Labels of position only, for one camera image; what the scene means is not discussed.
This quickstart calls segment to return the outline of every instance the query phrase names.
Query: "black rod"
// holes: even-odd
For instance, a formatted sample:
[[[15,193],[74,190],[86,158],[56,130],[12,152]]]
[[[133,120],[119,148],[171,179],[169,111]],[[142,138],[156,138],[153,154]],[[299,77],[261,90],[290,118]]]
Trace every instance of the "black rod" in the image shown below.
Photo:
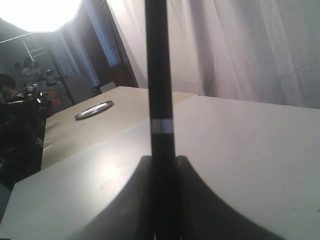
[[[166,0],[145,0],[147,73],[153,164],[153,231],[157,240],[180,239],[180,195]]]

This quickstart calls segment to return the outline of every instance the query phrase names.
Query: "black equipment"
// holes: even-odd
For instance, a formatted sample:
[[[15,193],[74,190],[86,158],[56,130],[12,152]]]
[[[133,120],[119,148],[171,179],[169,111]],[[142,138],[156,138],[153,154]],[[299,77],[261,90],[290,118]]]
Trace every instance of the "black equipment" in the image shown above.
[[[42,142],[52,102],[37,86],[26,87],[23,96],[0,104],[0,184],[14,184],[41,169]]]

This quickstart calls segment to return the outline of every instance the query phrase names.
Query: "white surface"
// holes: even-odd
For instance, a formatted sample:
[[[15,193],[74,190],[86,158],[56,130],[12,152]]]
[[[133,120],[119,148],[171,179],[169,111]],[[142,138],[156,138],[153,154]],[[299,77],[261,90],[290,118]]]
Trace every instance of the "white surface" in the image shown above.
[[[224,201],[285,239],[319,239],[320,110],[193,96],[174,115],[177,154]],[[16,184],[0,237],[71,237],[150,154],[149,135],[141,122]]]
[[[173,105],[191,97],[190,93],[173,92]],[[75,121],[83,110],[112,100],[108,110],[88,119]],[[45,130],[41,169],[63,161],[121,131],[149,118],[148,90],[119,86],[108,92],[69,107],[49,117]]]
[[[139,87],[143,0],[107,0]],[[320,1],[168,0],[172,89],[320,108]]]

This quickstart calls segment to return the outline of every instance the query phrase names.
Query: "curtain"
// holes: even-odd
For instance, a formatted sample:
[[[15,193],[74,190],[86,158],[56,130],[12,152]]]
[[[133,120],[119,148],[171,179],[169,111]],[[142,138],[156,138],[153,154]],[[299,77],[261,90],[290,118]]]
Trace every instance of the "curtain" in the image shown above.
[[[148,86],[144,0],[107,0]],[[172,89],[320,108],[320,1],[167,0]]]

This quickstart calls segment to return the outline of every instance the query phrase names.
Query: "person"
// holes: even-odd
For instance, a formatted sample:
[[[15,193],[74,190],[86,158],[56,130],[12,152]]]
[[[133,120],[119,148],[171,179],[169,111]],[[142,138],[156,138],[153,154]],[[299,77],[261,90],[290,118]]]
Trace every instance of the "person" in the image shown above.
[[[12,102],[15,98],[23,97],[23,93],[16,89],[16,81],[9,75],[0,74],[0,90],[5,102]]]

